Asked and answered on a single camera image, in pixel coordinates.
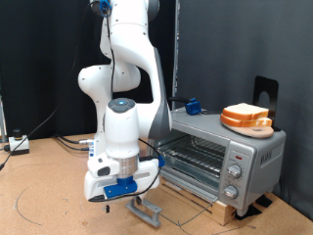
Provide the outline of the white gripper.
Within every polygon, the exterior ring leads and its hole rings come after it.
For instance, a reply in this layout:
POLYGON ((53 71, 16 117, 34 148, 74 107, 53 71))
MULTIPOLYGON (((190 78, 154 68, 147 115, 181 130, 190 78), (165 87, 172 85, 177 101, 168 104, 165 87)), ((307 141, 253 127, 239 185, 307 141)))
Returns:
MULTIPOLYGON (((89 202, 109 202, 124 197, 135 197, 137 205, 143 204, 139 196, 159 185, 159 160, 89 160, 84 178, 84 195, 89 202)), ((111 207, 105 206, 109 213, 111 207)))

